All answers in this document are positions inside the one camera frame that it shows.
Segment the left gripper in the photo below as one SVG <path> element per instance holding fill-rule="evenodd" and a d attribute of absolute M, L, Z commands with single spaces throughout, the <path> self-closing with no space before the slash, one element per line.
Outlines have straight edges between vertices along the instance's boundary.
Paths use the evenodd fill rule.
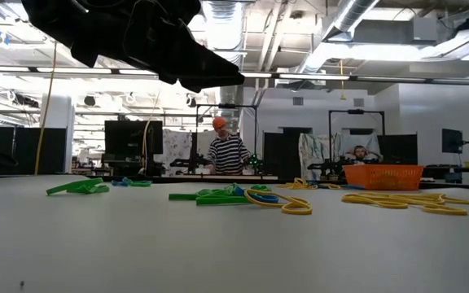
<path fill-rule="evenodd" d="M 29 22 L 92 68 L 99 55 L 128 57 L 136 68 L 188 90 L 241 85 L 239 67 L 200 45 L 180 11 L 136 0 L 22 0 Z"/>

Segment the large black monitor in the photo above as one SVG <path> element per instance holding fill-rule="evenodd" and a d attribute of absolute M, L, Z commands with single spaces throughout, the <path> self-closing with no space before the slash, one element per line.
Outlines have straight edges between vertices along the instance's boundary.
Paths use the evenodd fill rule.
<path fill-rule="evenodd" d="M 163 123 L 158 120 L 106 120 L 104 123 L 105 152 L 112 155 L 163 153 Z"/>

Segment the patterned white cloth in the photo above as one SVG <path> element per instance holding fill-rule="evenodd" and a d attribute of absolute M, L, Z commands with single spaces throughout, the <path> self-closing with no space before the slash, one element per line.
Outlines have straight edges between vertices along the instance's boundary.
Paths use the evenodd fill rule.
<path fill-rule="evenodd" d="M 329 142 L 329 136 L 325 134 L 301 133 L 298 141 L 298 153 L 300 158 L 301 177 L 307 181 L 315 181 L 320 178 L 322 171 L 308 169 L 311 164 L 321 164 L 329 159 L 329 149 L 332 149 L 333 158 L 340 149 L 340 139 L 333 135 Z"/>
<path fill-rule="evenodd" d="M 172 177 L 184 168 L 171 167 L 175 159 L 188 160 L 191 154 L 192 133 L 179 132 L 169 129 L 163 130 L 163 154 L 162 163 L 165 167 L 165 176 Z"/>

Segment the person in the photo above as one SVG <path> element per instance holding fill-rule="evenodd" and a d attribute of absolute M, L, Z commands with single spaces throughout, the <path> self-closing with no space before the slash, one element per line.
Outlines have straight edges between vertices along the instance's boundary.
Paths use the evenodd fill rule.
<path fill-rule="evenodd" d="M 355 146 L 351 151 L 346 152 L 344 156 L 352 164 L 380 163 L 384 159 L 381 154 L 369 151 L 361 145 Z"/>
<path fill-rule="evenodd" d="M 213 128 L 217 136 L 208 149 L 207 168 L 211 174 L 241 176 L 250 152 L 243 140 L 228 130 L 223 117 L 213 119 Z"/>

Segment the black panel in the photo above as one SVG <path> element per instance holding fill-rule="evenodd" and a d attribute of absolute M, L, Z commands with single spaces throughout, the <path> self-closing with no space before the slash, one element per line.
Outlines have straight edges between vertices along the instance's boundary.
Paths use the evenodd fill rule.
<path fill-rule="evenodd" d="M 298 133 L 264 133 L 263 163 L 265 172 L 279 179 L 301 176 Z"/>

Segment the orange plastic basket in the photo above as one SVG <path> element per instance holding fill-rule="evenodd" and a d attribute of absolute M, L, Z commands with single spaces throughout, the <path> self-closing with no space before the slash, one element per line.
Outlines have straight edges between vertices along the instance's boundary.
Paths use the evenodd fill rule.
<path fill-rule="evenodd" d="M 399 164 L 345 165 L 349 185 L 366 190 L 418 190 L 423 166 Z"/>

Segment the dark background desk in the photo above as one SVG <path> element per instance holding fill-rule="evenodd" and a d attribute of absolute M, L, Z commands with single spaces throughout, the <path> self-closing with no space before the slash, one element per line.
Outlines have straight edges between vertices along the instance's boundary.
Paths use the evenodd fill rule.
<path fill-rule="evenodd" d="M 424 178 L 444 180 L 445 183 L 463 184 L 463 174 L 469 173 L 469 167 L 452 164 L 427 165 L 423 168 Z"/>

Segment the small black monitor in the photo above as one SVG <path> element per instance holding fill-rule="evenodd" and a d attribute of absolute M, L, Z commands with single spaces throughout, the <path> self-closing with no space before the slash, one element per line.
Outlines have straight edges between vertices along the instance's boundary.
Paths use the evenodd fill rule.
<path fill-rule="evenodd" d="M 462 154 L 462 142 L 462 132 L 460 130 L 441 130 L 441 150 L 443 153 Z"/>

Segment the silver ventilation duct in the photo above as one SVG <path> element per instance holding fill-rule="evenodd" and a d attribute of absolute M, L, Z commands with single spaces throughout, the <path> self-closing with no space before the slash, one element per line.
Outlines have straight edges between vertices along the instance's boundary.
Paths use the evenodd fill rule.
<path fill-rule="evenodd" d="M 328 59 L 335 57 L 335 48 L 330 42 L 350 42 L 355 28 L 363 21 L 380 0 L 340 0 L 337 9 L 324 17 L 313 33 L 313 49 L 295 70 L 295 73 L 313 74 Z"/>
<path fill-rule="evenodd" d="M 241 2 L 205 0 L 202 10 L 206 24 L 207 47 L 223 59 L 240 69 L 243 61 L 241 52 L 243 44 L 243 17 L 245 5 Z M 217 104 L 243 104 L 243 87 L 241 85 L 223 86 L 216 90 Z M 238 133 L 241 107 L 216 110 L 215 116 L 227 121 L 231 133 Z"/>

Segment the ceiling light strip rail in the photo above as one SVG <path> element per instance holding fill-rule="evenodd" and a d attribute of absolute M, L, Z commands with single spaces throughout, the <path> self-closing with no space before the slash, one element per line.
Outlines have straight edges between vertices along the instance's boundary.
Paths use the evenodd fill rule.
<path fill-rule="evenodd" d="M 111 77 L 138 79 L 154 79 L 158 75 L 154 72 L 123 69 L 123 68 L 44 68 L 44 67 L 20 67 L 0 66 L 0 74 L 16 74 L 27 76 L 41 76 L 55 72 L 61 77 Z M 350 82 L 374 82 L 374 83 L 399 83 L 399 84 L 429 84 L 429 85 L 469 85 L 469 78 L 439 78 L 439 77 L 382 77 L 359 75 L 335 75 L 335 74 L 299 74 L 279 72 L 242 72 L 248 79 L 280 79 L 287 81 L 350 81 Z"/>

